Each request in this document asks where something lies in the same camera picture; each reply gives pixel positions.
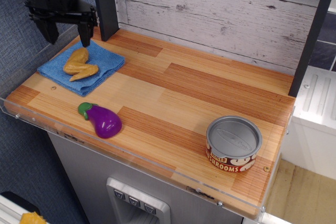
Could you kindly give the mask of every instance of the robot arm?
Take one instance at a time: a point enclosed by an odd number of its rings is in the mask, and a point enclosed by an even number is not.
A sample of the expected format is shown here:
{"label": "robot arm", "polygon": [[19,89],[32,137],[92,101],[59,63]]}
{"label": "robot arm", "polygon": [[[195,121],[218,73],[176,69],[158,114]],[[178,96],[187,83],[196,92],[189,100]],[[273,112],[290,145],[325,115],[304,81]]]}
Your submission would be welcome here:
{"label": "robot arm", "polygon": [[93,27],[98,26],[96,9],[82,0],[27,0],[30,18],[49,42],[58,38],[56,23],[76,24],[84,47],[90,45]]}

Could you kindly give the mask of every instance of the wood plank wall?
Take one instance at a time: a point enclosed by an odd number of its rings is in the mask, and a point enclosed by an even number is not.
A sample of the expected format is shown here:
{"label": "wood plank wall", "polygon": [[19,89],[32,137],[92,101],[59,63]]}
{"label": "wood plank wall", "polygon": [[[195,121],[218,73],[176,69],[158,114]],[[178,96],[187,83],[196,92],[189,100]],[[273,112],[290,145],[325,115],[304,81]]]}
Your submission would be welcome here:
{"label": "wood plank wall", "polygon": [[115,0],[119,27],[293,75],[319,0]]}

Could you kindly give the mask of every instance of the blue towel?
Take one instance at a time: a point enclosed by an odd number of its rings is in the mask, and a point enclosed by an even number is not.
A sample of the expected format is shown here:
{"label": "blue towel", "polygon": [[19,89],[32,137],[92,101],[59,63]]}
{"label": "blue towel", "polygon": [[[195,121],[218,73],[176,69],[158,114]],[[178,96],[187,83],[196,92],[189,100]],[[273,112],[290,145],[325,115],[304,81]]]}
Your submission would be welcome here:
{"label": "blue towel", "polygon": [[40,66],[37,71],[42,76],[47,77],[55,83],[84,97],[102,84],[107,77],[111,76],[125,63],[124,57],[107,51],[91,41],[90,46],[87,47],[89,51],[89,60],[86,63],[97,65],[99,71],[93,76],[70,82],[69,79],[71,78],[71,75],[68,75],[63,71],[63,66],[69,59],[71,53],[81,47],[83,47],[81,42],[78,42],[54,59]]}

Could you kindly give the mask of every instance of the mushroom can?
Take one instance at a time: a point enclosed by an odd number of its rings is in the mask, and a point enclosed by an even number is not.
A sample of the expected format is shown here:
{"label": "mushroom can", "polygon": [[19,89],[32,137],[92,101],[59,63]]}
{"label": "mushroom can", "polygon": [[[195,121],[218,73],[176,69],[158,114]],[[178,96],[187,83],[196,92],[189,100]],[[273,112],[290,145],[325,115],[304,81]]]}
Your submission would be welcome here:
{"label": "mushroom can", "polygon": [[217,168],[227,172],[250,169],[262,144],[258,127],[239,116],[223,116],[206,132],[206,155]]}

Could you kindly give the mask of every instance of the yellow toy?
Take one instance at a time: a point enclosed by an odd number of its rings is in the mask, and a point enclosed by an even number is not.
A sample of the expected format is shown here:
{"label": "yellow toy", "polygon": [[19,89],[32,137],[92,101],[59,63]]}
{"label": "yellow toy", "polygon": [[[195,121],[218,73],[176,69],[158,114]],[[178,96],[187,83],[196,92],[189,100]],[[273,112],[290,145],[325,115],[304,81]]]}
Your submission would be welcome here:
{"label": "yellow toy", "polygon": [[46,224],[47,222],[36,212],[27,212],[22,215],[19,224]]}
{"label": "yellow toy", "polygon": [[97,65],[85,64],[89,59],[89,51],[86,48],[79,48],[72,52],[63,67],[63,71],[72,75],[70,81],[93,76],[98,72]]}

